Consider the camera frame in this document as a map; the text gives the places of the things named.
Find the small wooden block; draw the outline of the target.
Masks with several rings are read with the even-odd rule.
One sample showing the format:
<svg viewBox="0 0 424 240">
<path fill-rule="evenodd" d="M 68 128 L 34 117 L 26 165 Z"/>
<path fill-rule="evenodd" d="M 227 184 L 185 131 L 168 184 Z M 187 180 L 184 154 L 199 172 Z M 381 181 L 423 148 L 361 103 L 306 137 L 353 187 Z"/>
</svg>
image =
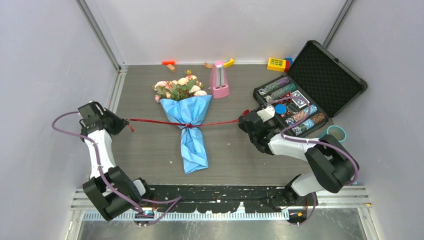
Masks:
<svg viewBox="0 0 424 240">
<path fill-rule="evenodd" d="M 176 68 L 172 65 L 172 64 L 168 64 L 167 66 L 166 66 L 172 73 L 175 73 L 176 72 Z"/>
</svg>

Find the wooden curved block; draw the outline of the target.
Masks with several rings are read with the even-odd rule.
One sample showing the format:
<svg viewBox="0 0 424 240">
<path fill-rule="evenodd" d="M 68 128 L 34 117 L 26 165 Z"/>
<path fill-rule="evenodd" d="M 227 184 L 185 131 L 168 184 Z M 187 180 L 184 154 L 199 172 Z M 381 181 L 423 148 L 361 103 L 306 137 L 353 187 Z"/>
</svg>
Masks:
<svg viewBox="0 0 424 240">
<path fill-rule="evenodd" d="M 213 65 L 213 64 L 210 64 L 210 63 L 207 63 L 207 62 L 204 62 L 204 63 L 203 63 L 203 66 L 204 66 L 205 68 L 207 68 L 207 69 L 212 69 L 212 68 L 214 67 L 214 65 Z"/>
</svg>

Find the blue toy block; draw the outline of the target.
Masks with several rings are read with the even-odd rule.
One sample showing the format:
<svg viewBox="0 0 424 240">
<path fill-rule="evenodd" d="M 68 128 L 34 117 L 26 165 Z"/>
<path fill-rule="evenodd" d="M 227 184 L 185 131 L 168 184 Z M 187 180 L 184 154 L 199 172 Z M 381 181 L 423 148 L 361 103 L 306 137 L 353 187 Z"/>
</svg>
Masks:
<svg viewBox="0 0 424 240">
<path fill-rule="evenodd" d="M 291 67 L 293 65 L 293 59 L 291 57 L 285 58 L 285 60 L 288 62 L 288 66 Z"/>
</svg>

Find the teal cylindrical vase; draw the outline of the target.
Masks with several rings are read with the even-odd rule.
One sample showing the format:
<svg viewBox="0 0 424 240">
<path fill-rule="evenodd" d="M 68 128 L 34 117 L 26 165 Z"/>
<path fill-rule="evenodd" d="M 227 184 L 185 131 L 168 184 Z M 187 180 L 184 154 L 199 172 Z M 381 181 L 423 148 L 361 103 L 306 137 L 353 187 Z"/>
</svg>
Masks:
<svg viewBox="0 0 424 240">
<path fill-rule="evenodd" d="M 343 143 L 347 138 L 347 133 L 345 130 L 338 125 L 330 125 L 325 131 L 323 131 L 318 138 L 322 138 L 325 135 L 331 135 L 335 137 L 339 143 Z"/>
</svg>

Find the playing card deck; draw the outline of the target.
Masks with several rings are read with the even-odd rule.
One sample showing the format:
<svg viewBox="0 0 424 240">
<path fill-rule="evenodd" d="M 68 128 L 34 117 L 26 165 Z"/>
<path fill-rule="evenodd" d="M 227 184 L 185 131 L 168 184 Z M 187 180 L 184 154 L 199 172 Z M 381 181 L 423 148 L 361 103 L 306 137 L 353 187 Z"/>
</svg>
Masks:
<svg viewBox="0 0 424 240">
<path fill-rule="evenodd" d="M 292 98 L 291 100 L 301 109 L 304 106 L 306 106 L 307 104 L 310 103 L 310 101 L 299 91 L 299 90 L 295 90 L 293 92 L 290 93 Z"/>
</svg>

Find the yellow curved block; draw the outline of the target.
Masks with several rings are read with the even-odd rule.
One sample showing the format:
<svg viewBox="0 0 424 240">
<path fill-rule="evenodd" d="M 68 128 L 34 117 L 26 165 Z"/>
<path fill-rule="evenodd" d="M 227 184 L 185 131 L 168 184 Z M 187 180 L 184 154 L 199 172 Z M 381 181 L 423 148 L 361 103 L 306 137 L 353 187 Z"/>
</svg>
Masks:
<svg viewBox="0 0 424 240">
<path fill-rule="evenodd" d="M 235 62 L 234 59 L 230 58 L 229 61 L 223 63 L 223 67 L 228 68 L 228 67 L 232 66 L 234 64 L 234 62 Z"/>
</svg>

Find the pink metronome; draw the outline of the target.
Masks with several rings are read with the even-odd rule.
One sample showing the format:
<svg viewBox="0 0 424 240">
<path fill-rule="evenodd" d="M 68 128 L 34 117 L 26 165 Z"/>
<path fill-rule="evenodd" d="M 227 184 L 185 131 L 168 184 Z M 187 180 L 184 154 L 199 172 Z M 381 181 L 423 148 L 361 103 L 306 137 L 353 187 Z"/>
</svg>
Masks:
<svg viewBox="0 0 424 240">
<path fill-rule="evenodd" d="M 226 70 L 222 61 L 216 61 L 212 65 L 209 90 L 213 99 L 225 98 L 230 94 Z"/>
</svg>

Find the red ribbon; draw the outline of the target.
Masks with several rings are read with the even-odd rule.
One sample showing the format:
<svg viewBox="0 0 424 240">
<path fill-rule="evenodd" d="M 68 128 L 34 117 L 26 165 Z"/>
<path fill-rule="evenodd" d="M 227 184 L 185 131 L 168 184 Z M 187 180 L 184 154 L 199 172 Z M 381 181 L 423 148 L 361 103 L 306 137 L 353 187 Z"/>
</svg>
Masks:
<svg viewBox="0 0 424 240">
<path fill-rule="evenodd" d="M 169 122 L 169 121 L 160 121 L 160 120 L 152 120 L 152 119 L 145 119 L 145 118 L 118 118 L 119 121 L 121 121 L 124 125 L 128 125 L 130 130 L 132 132 L 135 131 L 135 128 L 130 124 L 130 122 L 144 122 L 144 123 L 154 123 L 154 124 L 161 124 L 161 125 L 170 125 L 170 126 L 177 126 L 182 127 L 182 129 L 193 129 L 193 128 L 199 128 L 199 127 L 206 127 L 206 126 L 216 126 L 216 125 L 224 125 L 224 124 L 232 124 L 232 123 L 239 123 L 239 119 L 233 119 L 228 121 L 218 121 L 218 122 L 212 122 L 212 123 L 203 123 L 202 121 L 199 124 L 193 124 L 193 123 L 180 123 L 180 122 Z"/>
</svg>

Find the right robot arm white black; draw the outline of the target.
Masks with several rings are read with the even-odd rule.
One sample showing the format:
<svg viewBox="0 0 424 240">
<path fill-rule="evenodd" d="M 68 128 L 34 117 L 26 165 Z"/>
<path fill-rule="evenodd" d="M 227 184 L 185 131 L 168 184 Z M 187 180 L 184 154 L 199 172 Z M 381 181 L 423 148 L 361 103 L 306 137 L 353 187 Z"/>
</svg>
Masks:
<svg viewBox="0 0 424 240">
<path fill-rule="evenodd" d="M 336 194 L 355 182 L 359 165 L 334 136 L 302 138 L 283 134 L 268 124 L 272 113 L 271 107 L 246 110 L 238 118 L 238 127 L 259 152 L 309 164 L 310 173 L 297 175 L 284 187 L 283 198 L 288 204 L 299 205 L 306 196 L 321 190 Z"/>
</svg>

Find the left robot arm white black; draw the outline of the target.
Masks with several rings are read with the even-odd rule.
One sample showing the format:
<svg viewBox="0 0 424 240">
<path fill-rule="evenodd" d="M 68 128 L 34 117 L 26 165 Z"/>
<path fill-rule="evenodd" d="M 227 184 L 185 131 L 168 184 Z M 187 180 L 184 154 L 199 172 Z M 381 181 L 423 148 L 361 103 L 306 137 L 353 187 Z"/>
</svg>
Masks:
<svg viewBox="0 0 424 240">
<path fill-rule="evenodd" d="M 131 180 L 116 165 L 112 152 L 112 137 L 119 134 L 129 122 L 112 111 L 91 101 L 78 108 L 82 119 L 82 140 L 89 149 L 91 173 L 83 184 L 83 191 L 106 221 L 129 209 L 148 207 L 153 192 L 142 178 Z"/>
</svg>

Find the black poker chip case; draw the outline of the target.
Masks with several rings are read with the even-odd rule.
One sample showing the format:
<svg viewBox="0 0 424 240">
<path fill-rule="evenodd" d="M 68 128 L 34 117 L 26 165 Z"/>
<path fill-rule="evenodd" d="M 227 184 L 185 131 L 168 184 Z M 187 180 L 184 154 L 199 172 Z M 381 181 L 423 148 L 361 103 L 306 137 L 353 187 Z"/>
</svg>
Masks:
<svg viewBox="0 0 424 240">
<path fill-rule="evenodd" d="M 256 87 L 252 95 L 262 106 L 275 100 L 287 106 L 294 103 L 291 92 L 299 90 L 310 103 L 300 108 L 300 112 L 279 114 L 272 120 L 281 130 L 298 123 L 285 134 L 303 137 L 324 126 L 367 87 L 362 78 L 318 41 L 309 40 L 287 73 Z"/>
</svg>

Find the orange red block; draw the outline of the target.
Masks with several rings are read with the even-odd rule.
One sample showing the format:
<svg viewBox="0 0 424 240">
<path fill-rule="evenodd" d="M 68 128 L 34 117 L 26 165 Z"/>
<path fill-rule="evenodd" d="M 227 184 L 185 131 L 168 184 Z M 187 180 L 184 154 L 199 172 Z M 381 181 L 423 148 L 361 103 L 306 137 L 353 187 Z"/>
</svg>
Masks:
<svg viewBox="0 0 424 240">
<path fill-rule="evenodd" d="M 175 62 L 175 61 L 162 61 L 162 62 L 161 62 L 161 64 L 162 64 L 162 65 L 166 65 L 166 66 L 167 66 L 167 65 L 175 65 L 175 64 L 176 64 L 176 62 Z"/>
</svg>

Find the blue round chip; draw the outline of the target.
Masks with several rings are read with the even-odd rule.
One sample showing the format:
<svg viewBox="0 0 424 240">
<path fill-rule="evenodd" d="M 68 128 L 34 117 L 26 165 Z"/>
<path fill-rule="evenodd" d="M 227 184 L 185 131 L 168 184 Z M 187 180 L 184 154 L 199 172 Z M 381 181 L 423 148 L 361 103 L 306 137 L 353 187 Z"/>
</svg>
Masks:
<svg viewBox="0 0 424 240">
<path fill-rule="evenodd" d="M 278 115 L 285 114 L 287 111 L 287 107 L 284 104 L 277 104 L 274 106 L 275 113 Z"/>
</svg>

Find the yellow toy block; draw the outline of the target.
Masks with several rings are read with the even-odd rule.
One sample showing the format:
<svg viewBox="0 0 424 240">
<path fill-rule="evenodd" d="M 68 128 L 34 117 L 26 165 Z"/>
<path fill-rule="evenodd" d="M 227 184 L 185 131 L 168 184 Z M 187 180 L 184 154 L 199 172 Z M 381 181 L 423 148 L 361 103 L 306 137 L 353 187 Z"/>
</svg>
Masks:
<svg viewBox="0 0 424 240">
<path fill-rule="evenodd" d="M 290 62 L 285 59 L 269 57 L 267 70 L 285 73 L 290 67 Z"/>
</svg>

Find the pink flower bouquet blue wrap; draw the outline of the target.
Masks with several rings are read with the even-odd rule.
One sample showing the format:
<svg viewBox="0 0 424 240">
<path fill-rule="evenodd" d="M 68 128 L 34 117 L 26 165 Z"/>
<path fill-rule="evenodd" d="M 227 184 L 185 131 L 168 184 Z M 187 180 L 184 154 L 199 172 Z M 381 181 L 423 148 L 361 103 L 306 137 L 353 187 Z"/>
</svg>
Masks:
<svg viewBox="0 0 424 240">
<path fill-rule="evenodd" d="M 203 90 L 203 83 L 189 69 L 178 80 L 159 81 L 153 87 L 158 102 L 169 122 L 200 124 L 204 121 L 212 96 Z M 208 168 L 204 139 L 198 127 L 181 129 L 180 152 L 183 171 L 190 174 Z"/>
</svg>

